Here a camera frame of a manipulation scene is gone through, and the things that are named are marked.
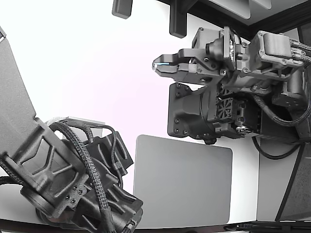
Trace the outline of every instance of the braided cable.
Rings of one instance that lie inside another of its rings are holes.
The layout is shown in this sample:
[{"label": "braided cable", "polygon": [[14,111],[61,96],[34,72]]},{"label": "braided cable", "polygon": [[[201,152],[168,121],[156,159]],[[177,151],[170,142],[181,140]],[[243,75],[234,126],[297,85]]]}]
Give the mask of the braided cable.
[{"label": "braided cable", "polygon": [[86,171],[92,181],[100,209],[108,209],[108,201],[104,192],[100,175],[85,145],[81,142],[79,137],[72,131],[72,129],[70,129],[69,126],[67,126],[64,123],[55,122],[50,126],[50,128],[54,132],[60,131],[74,145],[78,155],[81,157],[83,163],[85,164]]}]

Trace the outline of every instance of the dark frame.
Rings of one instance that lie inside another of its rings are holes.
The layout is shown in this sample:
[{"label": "dark frame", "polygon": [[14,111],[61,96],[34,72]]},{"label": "dark frame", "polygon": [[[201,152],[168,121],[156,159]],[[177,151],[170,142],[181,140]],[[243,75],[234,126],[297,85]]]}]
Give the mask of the dark frame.
[{"label": "dark frame", "polygon": [[[283,33],[311,22],[311,1],[265,18],[252,25],[246,25],[219,10],[198,0],[157,0],[170,5],[170,34],[183,38],[187,35],[187,13],[223,28],[233,28],[240,37],[251,40],[262,30]],[[122,18],[131,15],[133,0],[114,0],[112,14]]]}]

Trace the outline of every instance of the gray tablet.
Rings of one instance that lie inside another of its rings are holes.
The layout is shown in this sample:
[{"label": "gray tablet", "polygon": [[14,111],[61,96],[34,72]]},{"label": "gray tablet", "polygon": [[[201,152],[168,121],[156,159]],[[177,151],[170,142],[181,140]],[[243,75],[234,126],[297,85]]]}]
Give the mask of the gray tablet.
[{"label": "gray tablet", "polygon": [[232,150],[161,137],[137,139],[134,195],[141,229],[223,225],[229,221]]}]

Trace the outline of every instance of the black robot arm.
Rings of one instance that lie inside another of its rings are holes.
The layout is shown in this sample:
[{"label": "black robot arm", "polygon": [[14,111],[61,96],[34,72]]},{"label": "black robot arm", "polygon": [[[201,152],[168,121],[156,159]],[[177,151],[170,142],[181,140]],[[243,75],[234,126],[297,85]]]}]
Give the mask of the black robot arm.
[{"label": "black robot arm", "polygon": [[206,144],[221,136],[310,142],[310,50],[282,34],[259,31],[247,44],[229,27],[199,28],[191,49],[153,62],[159,76],[177,81],[170,86],[168,134]]},{"label": "black robot arm", "polygon": [[[67,117],[42,122],[30,101],[9,42],[0,29],[0,166],[47,224],[92,233],[131,232],[142,201],[122,188],[133,161],[120,134],[99,122]],[[72,127],[84,130],[81,142]],[[91,128],[112,134],[93,137]],[[55,131],[67,139],[60,140]]]}]

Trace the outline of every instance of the black cable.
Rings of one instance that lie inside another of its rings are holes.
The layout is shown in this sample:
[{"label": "black cable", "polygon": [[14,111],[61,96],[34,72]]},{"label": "black cable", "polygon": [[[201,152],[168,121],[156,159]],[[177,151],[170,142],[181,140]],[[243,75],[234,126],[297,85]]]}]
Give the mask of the black cable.
[{"label": "black cable", "polygon": [[72,131],[72,129],[62,122],[55,122],[52,125],[50,125],[50,128],[54,132],[55,131],[61,132],[73,144],[78,155],[81,157],[86,167],[86,171],[93,184],[93,188],[95,191],[95,195],[99,204],[99,209],[102,217],[102,224],[104,224],[104,229],[107,230],[109,233],[116,232],[100,175],[85,145],[81,142],[79,137]]},{"label": "black cable", "polygon": [[239,43],[240,43],[240,45],[241,45],[241,44],[242,44],[242,39],[241,39],[241,37],[239,36],[239,34],[238,34],[234,29],[232,29],[232,28],[230,28],[230,30],[238,37]]},{"label": "black cable", "polygon": [[3,184],[19,184],[10,176],[1,176],[0,177],[0,185]]},{"label": "black cable", "polygon": [[[82,124],[82,125],[78,125],[78,124],[70,124],[70,122],[67,120],[67,119],[64,119],[64,120],[61,120],[60,122],[70,126],[70,127],[74,127],[74,128],[77,128],[77,129],[81,129],[85,132],[85,134],[87,135],[87,138],[89,140],[90,143],[94,142],[94,139],[93,139],[93,133],[92,133],[92,130],[91,128],[97,128],[97,129],[108,129],[112,132],[113,134],[113,143],[112,143],[112,148],[111,148],[111,161],[112,161],[112,164],[113,164],[113,167],[114,167],[114,170],[116,171],[117,173],[117,177],[118,177],[118,183],[119,183],[119,186],[121,188],[123,188],[123,178],[122,178],[122,175],[119,171],[119,167],[117,166],[117,163],[115,161],[115,150],[116,150],[116,146],[117,146],[117,133],[116,131],[109,125],[92,125],[92,124]],[[122,147],[122,150],[124,152],[124,155],[125,155],[125,158],[127,157],[126,155],[126,152],[125,152],[125,149],[124,147]]]},{"label": "black cable", "polygon": [[282,155],[270,155],[266,152],[264,152],[262,150],[262,148],[260,147],[260,145],[258,144],[258,141],[256,139],[256,137],[252,137],[252,140],[253,140],[253,143],[254,143],[254,146],[256,147],[256,149],[259,151],[260,154],[262,154],[264,157],[268,158],[268,159],[272,159],[272,160],[279,160],[279,159],[284,159],[288,156],[290,156],[292,153],[294,153],[299,147],[300,147],[300,144],[298,145],[295,145],[293,148],[291,148],[288,152],[282,154]]},{"label": "black cable", "polygon": [[114,166],[115,171],[117,172],[118,175],[118,179],[119,179],[119,186],[121,188],[123,188],[123,178],[122,175],[119,171],[119,167],[117,167],[116,165],[116,160],[115,160],[115,150],[116,150],[116,145],[117,145],[117,133],[114,130],[114,128],[112,128],[109,125],[89,125],[90,128],[97,128],[97,129],[108,129],[112,132],[113,135],[113,143],[112,143],[112,147],[111,147],[111,160],[112,160],[112,164]]},{"label": "black cable", "polygon": [[88,141],[90,143],[94,142],[93,132],[92,132],[91,128],[88,127],[87,125],[85,125],[85,124],[82,124],[82,125],[71,125],[71,124],[68,123],[67,119],[60,120],[59,122],[62,122],[62,123],[66,124],[66,125],[68,125],[70,127],[74,127],[74,128],[82,130],[86,134]]},{"label": "black cable", "polygon": [[299,125],[301,122],[303,122],[305,119],[307,119],[311,115],[311,93],[308,94],[308,108],[307,110],[296,120],[287,121],[279,118],[272,110],[266,105],[266,103],[263,101],[263,99],[255,94],[252,94],[252,97],[254,98],[255,102],[258,104],[258,106],[268,115],[268,117],[273,120],[275,123],[284,126],[284,127],[293,127]]}]

